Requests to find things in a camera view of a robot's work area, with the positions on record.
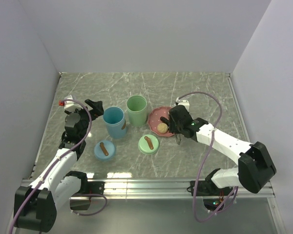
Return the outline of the dark chocolate roll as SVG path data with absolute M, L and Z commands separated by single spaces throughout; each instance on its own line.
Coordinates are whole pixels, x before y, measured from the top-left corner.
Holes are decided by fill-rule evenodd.
M 169 125 L 169 120 L 166 117 L 160 117 L 160 121 L 165 123 L 166 125 Z

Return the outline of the round bun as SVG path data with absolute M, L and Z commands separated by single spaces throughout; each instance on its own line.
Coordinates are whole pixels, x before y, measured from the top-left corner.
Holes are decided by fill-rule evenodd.
M 165 134 L 167 131 L 168 131 L 168 125 L 165 124 L 165 123 L 159 123 L 157 125 L 157 131 L 160 133 L 160 134 Z

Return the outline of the metal tongs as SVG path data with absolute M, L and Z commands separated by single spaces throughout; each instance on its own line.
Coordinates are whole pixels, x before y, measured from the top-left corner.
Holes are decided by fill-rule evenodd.
M 176 143 L 178 145 L 180 145 L 181 141 L 182 141 L 182 134 L 181 133 L 175 133 L 175 138 L 176 138 Z

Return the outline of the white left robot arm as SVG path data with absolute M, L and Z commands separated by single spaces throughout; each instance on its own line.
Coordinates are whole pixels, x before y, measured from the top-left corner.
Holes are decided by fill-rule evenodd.
M 57 211 L 72 196 L 95 196 L 86 173 L 72 171 L 71 167 L 85 149 L 92 121 L 104 114 L 103 103 L 89 99 L 81 103 L 66 97 L 59 105 L 66 118 L 58 150 L 40 176 L 16 190 L 9 233 L 14 228 L 47 233 L 55 223 Z

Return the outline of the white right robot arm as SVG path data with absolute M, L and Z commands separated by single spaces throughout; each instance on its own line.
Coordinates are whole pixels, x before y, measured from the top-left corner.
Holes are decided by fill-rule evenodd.
M 211 145 L 236 164 L 235 168 L 215 169 L 205 178 L 202 185 L 209 194 L 216 195 L 223 188 L 240 186 L 256 194 L 276 174 L 276 167 L 263 143 L 239 140 L 202 118 L 193 119 L 183 105 L 173 107 L 168 116 L 170 132 Z

